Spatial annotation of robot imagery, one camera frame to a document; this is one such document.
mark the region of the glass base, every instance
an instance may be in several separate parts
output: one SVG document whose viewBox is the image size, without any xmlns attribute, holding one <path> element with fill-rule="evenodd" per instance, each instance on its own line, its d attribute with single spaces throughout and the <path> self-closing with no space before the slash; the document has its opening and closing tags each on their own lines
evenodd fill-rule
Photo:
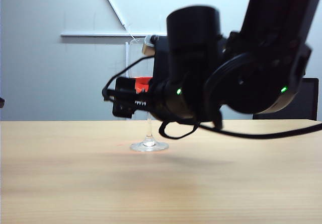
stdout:
<svg viewBox="0 0 322 224">
<path fill-rule="evenodd" d="M 152 151 L 161 151 L 169 148 L 169 144 L 165 142 L 158 142 L 153 137 L 145 137 L 142 142 L 133 143 L 130 146 L 130 149 L 138 152 L 152 152 Z"/>
</svg>

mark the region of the table surface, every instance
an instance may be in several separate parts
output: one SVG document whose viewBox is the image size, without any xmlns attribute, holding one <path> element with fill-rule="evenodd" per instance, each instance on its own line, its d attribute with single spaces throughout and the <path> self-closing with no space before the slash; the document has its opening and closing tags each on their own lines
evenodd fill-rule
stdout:
<svg viewBox="0 0 322 224">
<path fill-rule="evenodd" d="M 146 121 L 1 122 L 1 223 L 322 223 L 322 131 L 248 140 Z M 226 120 L 267 133 L 310 120 Z M 189 127 L 172 124 L 169 132 Z"/>
</svg>

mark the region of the green led light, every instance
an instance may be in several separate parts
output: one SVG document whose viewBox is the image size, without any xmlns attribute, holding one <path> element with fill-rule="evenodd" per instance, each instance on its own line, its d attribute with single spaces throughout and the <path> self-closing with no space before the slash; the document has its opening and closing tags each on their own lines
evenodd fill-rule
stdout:
<svg viewBox="0 0 322 224">
<path fill-rule="evenodd" d="M 177 89 L 177 95 L 181 95 L 181 94 L 182 94 L 182 89 L 181 88 Z"/>
<path fill-rule="evenodd" d="M 288 90 L 288 87 L 287 86 L 284 86 L 282 89 L 281 89 L 281 93 L 284 93 Z"/>
</svg>

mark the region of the glass stem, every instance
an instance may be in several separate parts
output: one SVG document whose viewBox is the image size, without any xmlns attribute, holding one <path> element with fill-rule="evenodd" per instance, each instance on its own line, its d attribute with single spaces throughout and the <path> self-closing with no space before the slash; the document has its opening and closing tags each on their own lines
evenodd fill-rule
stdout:
<svg viewBox="0 0 322 224">
<path fill-rule="evenodd" d="M 146 137 L 153 137 L 152 136 L 152 122 L 151 122 L 151 114 L 147 112 L 147 132 Z"/>
</svg>

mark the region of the red object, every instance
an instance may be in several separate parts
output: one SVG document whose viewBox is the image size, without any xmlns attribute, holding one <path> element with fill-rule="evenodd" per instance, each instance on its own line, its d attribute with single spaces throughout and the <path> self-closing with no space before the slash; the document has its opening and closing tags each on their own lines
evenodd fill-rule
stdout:
<svg viewBox="0 0 322 224">
<path fill-rule="evenodd" d="M 134 77 L 136 92 L 140 93 L 144 89 L 145 92 L 149 90 L 149 81 L 152 77 Z"/>
</svg>

